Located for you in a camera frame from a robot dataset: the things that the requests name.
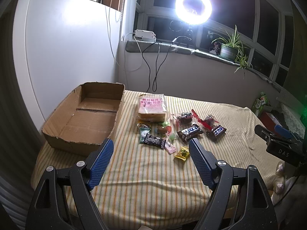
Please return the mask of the yellow candy packet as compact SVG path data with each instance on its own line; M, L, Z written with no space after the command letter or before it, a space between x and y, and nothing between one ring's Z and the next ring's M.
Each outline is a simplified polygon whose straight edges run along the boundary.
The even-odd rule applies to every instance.
M188 147L181 147L179 152L174 156L174 158L182 160L182 161L187 161L189 158L189 148Z

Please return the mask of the Snickers bar brown wrapper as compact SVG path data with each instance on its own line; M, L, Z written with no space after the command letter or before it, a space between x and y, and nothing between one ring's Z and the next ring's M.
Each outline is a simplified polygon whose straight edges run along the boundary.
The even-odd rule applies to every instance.
M197 124L192 124L190 127L178 131L177 134L182 141L188 142L190 139L203 134L203 130Z

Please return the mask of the pink candy packet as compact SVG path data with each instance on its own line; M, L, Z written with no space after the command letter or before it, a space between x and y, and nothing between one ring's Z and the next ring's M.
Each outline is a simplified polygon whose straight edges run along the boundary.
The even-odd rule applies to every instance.
M164 148L167 150L169 154L173 154L177 151L176 147L170 143L168 140L165 141Z

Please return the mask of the red dates clear bag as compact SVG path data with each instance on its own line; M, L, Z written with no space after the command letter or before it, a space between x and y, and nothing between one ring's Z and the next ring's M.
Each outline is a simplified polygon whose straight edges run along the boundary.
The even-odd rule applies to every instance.
M178 126L188 125L192 122L192 112L183 112L172 116Z

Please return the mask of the braised egg clear pack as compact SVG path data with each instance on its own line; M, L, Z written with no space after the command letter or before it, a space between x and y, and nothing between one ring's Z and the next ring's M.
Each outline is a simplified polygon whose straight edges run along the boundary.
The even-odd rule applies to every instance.
M172 132L171 126L158 126L156 128L156 133L160 135L169 135Z

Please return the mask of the green wafer packet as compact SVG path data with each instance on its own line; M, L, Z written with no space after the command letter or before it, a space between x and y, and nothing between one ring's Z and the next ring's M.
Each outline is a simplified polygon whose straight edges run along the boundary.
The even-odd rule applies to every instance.
M170 122L159 122L158 123L159 126L162 126L162 127L167 127L167 126L170 126Z

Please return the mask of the black patterned snack bar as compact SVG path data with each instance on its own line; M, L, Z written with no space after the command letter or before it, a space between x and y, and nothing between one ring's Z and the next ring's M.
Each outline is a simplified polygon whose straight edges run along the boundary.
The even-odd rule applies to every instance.
M146 134L144 138L144 144L160 147L161 149L165 148L166 140L158 136L153 136L149 133Z

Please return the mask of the teal mint candy packet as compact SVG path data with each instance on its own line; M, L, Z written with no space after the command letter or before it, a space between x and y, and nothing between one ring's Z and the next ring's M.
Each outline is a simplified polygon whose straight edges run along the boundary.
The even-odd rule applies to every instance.
M139 132L140 132L140 136L139 136L139 142L140 144L144 143L145 137L147 136L147 134L150 134L151 132L151 127L147 124L141 123L139 122L137 124Z

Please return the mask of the bagged toast bread pink label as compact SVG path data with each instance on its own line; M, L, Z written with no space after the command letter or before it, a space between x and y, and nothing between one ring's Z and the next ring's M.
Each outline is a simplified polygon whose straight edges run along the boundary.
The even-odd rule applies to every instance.
M165 122L169 111L164 94L141 94L138 97L137 117L146 122Z

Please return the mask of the green snack bag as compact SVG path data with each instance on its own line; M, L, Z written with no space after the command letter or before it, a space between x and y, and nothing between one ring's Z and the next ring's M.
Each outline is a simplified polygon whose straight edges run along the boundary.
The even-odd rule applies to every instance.
M267 98L266 93L261 92L260 95L254 101L254 104L251 110L256 116L260 116L265 106L271 106L271 105Z

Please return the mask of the striped yellow tablecloth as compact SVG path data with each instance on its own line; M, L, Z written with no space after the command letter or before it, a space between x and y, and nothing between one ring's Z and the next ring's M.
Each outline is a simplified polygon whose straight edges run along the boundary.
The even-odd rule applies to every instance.
M92 191L103 220L111 229L176 228L198 220L211 195L191 158L180 160L161 148L140 144L136 110L139 93L125 91L114 153L99 186ZM167 96L172 114L194 110L201 118L213 115L226 129L203 147L233 167L255 165L268 188L273 186L278 158L254 133L260 120L249 108Z

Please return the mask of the brown cardboard box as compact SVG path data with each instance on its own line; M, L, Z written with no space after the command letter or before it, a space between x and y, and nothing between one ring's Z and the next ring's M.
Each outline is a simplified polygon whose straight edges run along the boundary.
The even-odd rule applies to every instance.
M48 144L88 156L106 138L114 140L124 104L125 86L88 82L77 86L51 113L42 127Z

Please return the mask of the potted spider plant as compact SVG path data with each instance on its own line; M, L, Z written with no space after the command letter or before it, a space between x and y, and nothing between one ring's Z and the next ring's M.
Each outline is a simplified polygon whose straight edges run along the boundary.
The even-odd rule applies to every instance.
M245 48L243 42L240 39L240 33L238 27L235 24L235 29L233 33L229 34L225 31L226 36L218 35L218 38L212 40L214 46L217 43L220 44L219 56L223 59L230 60L238 64L238 67L235 69L234 73L239 70L243 70L243 78L245 78L245 70L253 69L253 65L248 61L248 56L245 54Z

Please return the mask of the white wardrobe panel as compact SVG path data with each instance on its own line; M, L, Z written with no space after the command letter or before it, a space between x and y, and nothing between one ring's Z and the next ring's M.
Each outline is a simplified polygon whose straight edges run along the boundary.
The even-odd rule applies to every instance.
M14 65L36 128L78 85L118 80L120 15L96 0L18 0Z

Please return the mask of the white power strip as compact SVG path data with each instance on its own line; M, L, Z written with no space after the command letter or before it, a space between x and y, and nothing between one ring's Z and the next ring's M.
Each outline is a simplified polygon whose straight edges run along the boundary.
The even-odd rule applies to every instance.
M156 34L153 31L147 31L147 30L135 30L134 37L143 42L156 42Z

